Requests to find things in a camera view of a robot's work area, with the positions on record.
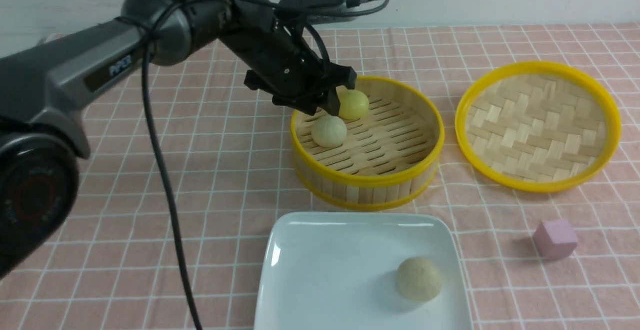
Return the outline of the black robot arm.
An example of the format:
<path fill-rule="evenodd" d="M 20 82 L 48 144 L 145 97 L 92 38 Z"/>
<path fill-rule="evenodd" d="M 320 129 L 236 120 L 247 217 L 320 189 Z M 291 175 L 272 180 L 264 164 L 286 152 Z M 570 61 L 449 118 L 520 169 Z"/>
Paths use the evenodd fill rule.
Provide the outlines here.
<path fill-rule="evenodd" d="M 296 21 L 268 0 L 125 0 L 118 18 L 1 59 L 1 275 L 64 223 L 90 156 L 84 109 L 150 63 L 174 66 L 220 40 L 249 68 L 245 84 L 276 106 L 336 115 L 348 66 L 320 59 Z"/>

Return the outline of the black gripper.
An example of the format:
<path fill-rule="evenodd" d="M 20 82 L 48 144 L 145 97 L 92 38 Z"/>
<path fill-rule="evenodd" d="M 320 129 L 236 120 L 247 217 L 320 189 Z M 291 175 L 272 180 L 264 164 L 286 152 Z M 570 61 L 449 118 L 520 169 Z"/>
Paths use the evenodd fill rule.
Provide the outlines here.
<path fill-rule="evenodd" d="M 275 106 L 338 116 L 338 87 L 355 88 L 355 70 L 330 61 L 304 15 L 254 8 L 241 12 L 220 40 L 248 66 L 244 85 L 269 93 Z"/>

